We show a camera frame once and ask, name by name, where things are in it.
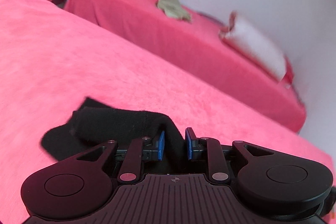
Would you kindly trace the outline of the pink blanket near bed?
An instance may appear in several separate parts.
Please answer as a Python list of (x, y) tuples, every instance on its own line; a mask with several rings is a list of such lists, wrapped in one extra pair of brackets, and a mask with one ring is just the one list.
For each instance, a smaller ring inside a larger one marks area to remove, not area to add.
[(40, 146), (86, 97), (168, 115), (179, 131), (333, 160), (307, 140), (158, 56), (46, 0), (1, 0), (1, 221), (27, 217), (21, 185), (54, 160)]

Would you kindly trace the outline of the white pillow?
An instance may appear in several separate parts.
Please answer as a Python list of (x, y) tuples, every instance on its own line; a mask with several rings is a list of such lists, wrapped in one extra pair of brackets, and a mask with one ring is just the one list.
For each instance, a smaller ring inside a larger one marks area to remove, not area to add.
[(219, 38), (278, 82), (286, 76), (287, 60), (283, 51), (236, 11), (231, 12), (228, 25), (220, 29)]

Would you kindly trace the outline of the red folded blanket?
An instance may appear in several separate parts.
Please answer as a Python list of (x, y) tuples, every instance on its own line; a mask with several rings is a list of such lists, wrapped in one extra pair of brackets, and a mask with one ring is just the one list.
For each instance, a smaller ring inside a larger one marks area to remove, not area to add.
[(294, 72), (287, 56), (285, 56), (285, 61), (286, 61), (286, 72), (281, 80), (281, 83), (284, 85), (285, 88), (290, 89), (294, 79)]

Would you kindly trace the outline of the black pants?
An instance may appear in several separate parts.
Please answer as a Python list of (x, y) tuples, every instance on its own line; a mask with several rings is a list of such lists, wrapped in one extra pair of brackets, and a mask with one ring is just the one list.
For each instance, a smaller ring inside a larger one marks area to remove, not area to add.
[(132, 139), (153, 138), (162, 132), (165, 133), (165, 151), (171, 156), (180, 156), (184, 139), (169, 116), (117, 109), (87, 97), (67, 123), (43, 135), (41, 146), (61, 161), (109, 140), (128, 145)]

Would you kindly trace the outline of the beige cloth on bed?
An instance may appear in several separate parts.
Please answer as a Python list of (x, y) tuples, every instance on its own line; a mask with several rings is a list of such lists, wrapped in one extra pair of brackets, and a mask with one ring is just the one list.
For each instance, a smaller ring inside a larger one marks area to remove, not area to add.
[(179, 0), (158, 0), (157, 8), (169, 18), (176, 20), (191, 21), (191, 14), (182, 7)]

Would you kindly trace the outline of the pink far bed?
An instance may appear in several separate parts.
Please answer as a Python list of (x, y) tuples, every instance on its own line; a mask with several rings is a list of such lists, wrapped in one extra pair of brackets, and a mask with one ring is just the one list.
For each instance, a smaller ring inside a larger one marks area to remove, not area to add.
[(66, 11), (145, 48), (213, 85), (293, 132), (306, 110), (293, 87), (222, 42), (220, 24), (193, 12), (191, 21), (169, 18), (158, 0), (68, 0)]

